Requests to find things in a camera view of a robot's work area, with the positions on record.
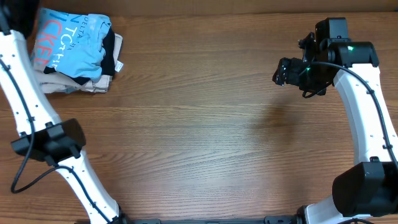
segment wooden table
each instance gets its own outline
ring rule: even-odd
[[[331,194],[353,166],[340,96],[303,99],[271,81],[282,57],[326,17],[345,16],[355,41],[371,41],[398,127],[398,14],[252,14],[112,17],[125,66],[109,93],[49,95],[62,119],[77,118],[90,161],[131,218],[260,218],[293,214]],[[19,195],[9,188],[22,157],[0,96],[0,223],[73,223],[86,213],[50,174]],[[19,186],[47,170],[30,161]],[[398,223],[397,216],[374,219]]]

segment black joint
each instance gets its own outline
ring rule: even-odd
[[[392,144],[390,144],[390,145],[388,145],[388,146],[383,145],[383,149],[392,149]]]
[[[76,119],[53,125],[46,123],[46,128],[35,132],[35,141],[30,159],[47,162],[49,166],[57,166],[60,161],[70,157],[79,158],[86,139]],[[26,156],[30,136],[20,133],[21,138],[12,142],[11,146],[21,156]]]
[[[343,217],[393,214],[398,200],[396,183],[392,162],[360,162],[333,181],[333,203]]]

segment wire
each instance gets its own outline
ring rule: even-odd
[[[309,69],[310,68],[310,66],[311,66],[311,64],[310,65],[308,65],[302,72],[300,72],[300,74],[298,75],[298,77],[300,77],[301,75],[303,75],[304,74],[304,72],[305,71],[307,71],[307,69]]]
[[[31,115],[30,112],[29,112],[29,109],[28,109],[28,107],[27,107],[25,98],[24,98],[24,96],[22,95],[21,89],[19,88],[17,82],[15,81],[14,77],[12,76],[12,74],[11,74],[11,72],[10,72],[10,69],[11,69],[11,68],[8,67],[1,59],[0,59],[0,64],[1,64],[2,68],[4,69],[4,71],[6,71],[6,73],[8,74],[8,76],[9,76],[9,78],[10,78],[12,84],[14,85],[14,88],[16,89],[16,91],[17,91],[17,93],[18,93],[19,98],[21,99],[22,105],[23,105],[24,110],[25,110],[26,115],[27,115],[27,119],[28,119],[28,121],[29,121],[29,123],[30,123],[30,130],[32,131],[32,133],[30,134],[30,143],[29,143],[29,147],[28,147],[28,150],[27,150],[27,152],[26,152],[25,158],[24,158],[24,160],[22,161],[22,164],[21,164],[21,166],[19,167],[19,170],[18,170],[17,174],[15,175],[14,181],[12,182],[12,185],[11,185],[11,192],[14,193],[14,194],[17,194],[17,193],[23,191],[23,190],[21,190],[21,189],[15,190],[15,187],[16,187],[16,185],[17,185],[17,183],[18,183],[19,177],[20,177],[21,174],[22,174],[22,171],[24,170],[24,168],[25,168],[25,166],[26,166],[26,163],[27,163],[27,161],[28,161],[30,155],[32,154],[32,149],[33,149],[33,145],[34,145],[34,141],[35,141],[35,126],[34,126],[34,124],[33,124],[33,120],[34,120],[34,119],[33,119],[32,115]]]
[[[363,219],[360,219],[360,218],[353,218],[353,219],[350,219],[350,220],[347,220],[347,221],[343,221],[343,222],[341,222],[339,224],[350,224],[350,223],[355,223],[355,224],[357,224],[357,223],[374,224],[373,222],[369,222],[369,221],[366,221],[366,220],[363,220]]]
[[[83,182],[80,180],[79,176],[77,176],[76,172],[67,166],[57,166],[54,168],[49,169],[48,171],[44,172],[42,175],[38,176],[36,179],[34,179],[30,184],[26,185],[25,187],[21,188],[21,192],[28,189],[29,187],[33,186],[34,184],[36,184],[39,180],[43,179],[43,177],[45,177],[46,175],[49,175],[50,173],[52,173],[53,171],[57,170],[57,169],[66,169],[67,171],[69,171],[69,173],[73,174],[73,176],[76,178],[77,182],[79,183],[84,195],[86,196],[87,200],[89,201],[90,205],[105,219],[105,221],[107,223],[111,223],[111,221],[105,216],[105,214],[100,210],[100,208],[98,208],[96,206],[96,203],[90,198],[90,196],[88,195],[88,192],[85,188],[85,186],[83,185]]]
[[[311,98],[311,97],[313,97],[313,96],[319,94],[320,92],[322,92],[324,89],[328,88],[332,83],[333,83],[333,82],[328,82],[325,86],[323,86],[322,88],[320,88],[319,91],[317,91],[317,92],[315,92],[315,93],[311,93],[311,94],[309,94],[308,96],[307,96],[307,91],[304,91],[304,92],[303,92],[303,97],[306,98],[306,99],[307,99],[307,98]]]
[[[14,85],[14,88],[15,88],[16,91],[17,91],[18,97],[21,99],[22,105],[23,105],[23,107],[24,107],[24,110],[25,110],[26,115],[27,115],[27,117],[28,117],[28,121],[29,121],[29,123],[30,123],[30,129],[31,129],[31,131],[32,131],[32,133],[31,133],[31,135],[30,135],[30,143],[29,143],[28,150],[27,150],[26,155],[25,155],[25,158],[24,158],[24,160],[22,161],[22,164],[21,164],[21,166],[20,166],[20,168],[19,168],[19,170],[18,170],[18,172],[17,172],[17,174],[16,174],[16,176],[15,176],[15,178],[14,178],[14,181],[12,182],[12,185],[11,185],[11,192],[14,193],[14,194],[21,193],[21,192],[23,192],[24,190],[26,190],[26,189],[28,189],[29,187],[31,187],[31,186],[33,186],[34,184],[36,184],[39,180],[43,179],[43,177],[45,177],[46,175],[49,175],[51,172],[53,172],[53,171],[55,171],[55,170],[57,170],[57,169],[66,169],[66,170],[68,170],[70,173],[72,173],[73,176],[75,176],[77,182],[79,183],[79,185],[80,185],[80,187],[81,187],[81,189],[82,189],[84,195],[86,196],[86,198],[87,198],[87,200],[89,201],[89,203],[91,204],[91,206],[92,206],[92,207],[93,207],[93,208],[106,220],[107,223],[111,223],[111,221],[105,216],[105,214],[96,206],[96,204],[95,204],[95,203],[93,202],[93,200],[90,198],[90,196],[88,195],[88,192],[87,192],[85,186],[84,186],[83,183],[81,182],[79,176],[77,176],[76,172],[75,172],[73,169],[71,169],[71,168],[69,168],[69,167],[67,167],[67,166],[58,166],[58,167],[51,168],[51,169],[49,169],[48,171],[44,172],[42,175],[38,176],[38,178],[36,178],[35,180],[33,180],[31,183],[29,183],[29,184],[26,185],[25,187],[23,187],[23,188],[21,188],[21,189],[18,189],[18,190],[15,189],[15,187],[16,187],[16,185],[17,185],[17,183],[18,183],[19,177],[21,176],[22,171],[24,170],[24,168],[25,168],[25,166],[26,166],[26,164],[27,164],[28,159],[29,159],[30,155],[32,154],[32,149],[33,149],[34,140],[35,140],[35,127],[34,127],[34,123],[33,123],[34,119],[33,119],[32,115],[30,114],[30,111],[29,111],[29,109],[28,109],[28,107],[27,107],[27,104],[26,104],[26,100],[25,100],[25,98],[24,98],[24,95],[22,94],[21,89],[19,88],[17,82],[15,81],[14,77],[12,76],[12,74],[11,74],[11,72],[10,72],[10,69],[11,69],[11,68],[10,68],[9,66],[7,66],[7,65],[1,60],[1,58],[0,58],[0,64],[1,64],[1,66],[2,66],[2,68],[3,68],[3,70],[6,71],[6,73],[8,74],[8,76],[9,76],[9,78],[10,78],[12,84]]]
[[[346,67],[343,67],[341,65],[336,65],[334,63],[329,63],[329,62],[311,62],[310,65],[326,65],[326,66],[329,66],[329,67],[339,68],[339,69],[351,74],[352,76],[354,76],[356,79],[358,79],[365,86],[365,88],[368,91],[367,93],[372,96],[374,105],[375,105],[377,113],[379,115],[381,130],[383,132],[384,140],[386,142],[386,145],[383,146],[383,148],[387,149],[387,151],[388,151],[388,153],[390,155],[391,161],[394,163],[394,165],[396,167],[396,171],[398,172],[398,162],[397,162],[397,159],[396,159],[396,157],[394,155],[394,152],[392,151],[392,145],[390,144],[390,139],[389,139],[388,134],[387,134],[386,123],[384,121],[383,113],[381,111],[381,107],[380,107],[379,101],[377,100],[377,97],[376,97],[376,94],[375,94],[374,90],[372,90],[372,88],[369,86],[369,84],[363,78],[361,78],[357,73],[355,73],[355,72],[351,71],[350,69],[348,69]]]

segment light blue t-shirt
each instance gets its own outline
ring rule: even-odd
[[[98,80],[105,56],[102,43],[110,27],[108,16],[76,15],[42,8],[32,61],[72,78]]]

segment folded clothing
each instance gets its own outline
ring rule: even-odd
[[[45,65],[72,78],[99,81],[106,55],[103,40],[110,27],[108,16],[76,15],[42,8],[33,64]]]
[[[110,52],[114,51],[114,45],[115,45],[115,33],[113,32],[112,28],[109,28],[109,32],[103,40],[103,48],[105,49],[105,57],[101,62],[101,68],[102,68],[101,74],[102,75],[114,76],[114,74],[115,74],[114,57],[113,57],[113,54],[110,53]],[[55,68],[46,66],[44,68],[43,72],[45,74],[50,74],[50,73],[54,73],[57,71]],[[86,78],[86,77],[76,77],[76,78],[71,77],[71,79],[80,85],[84,85],[85,83],[90,81],[90,78]]]
[[[112,54],[113,70],[114,66],[118,62],[118,56],[123,41],[123,38],[120,35],[114,34],[114,36],[114,49]],[[100,79],[96,82],[89,79],[87,82],[79,84],[76,80],[83,77],[71,78],[60,72],[53,72],[52,70],[48,71],[50,73],[44,73],[43,71],[46,71],[46,69],[48,71],[49,68],[46,68],[44,64],[34,63],[36,78],[39,81],[44,93],[71,93],[77,90],[89,91],[93,93],[106,93],[109,90],[109,86],[113,78],[111,75],[101,75]]]

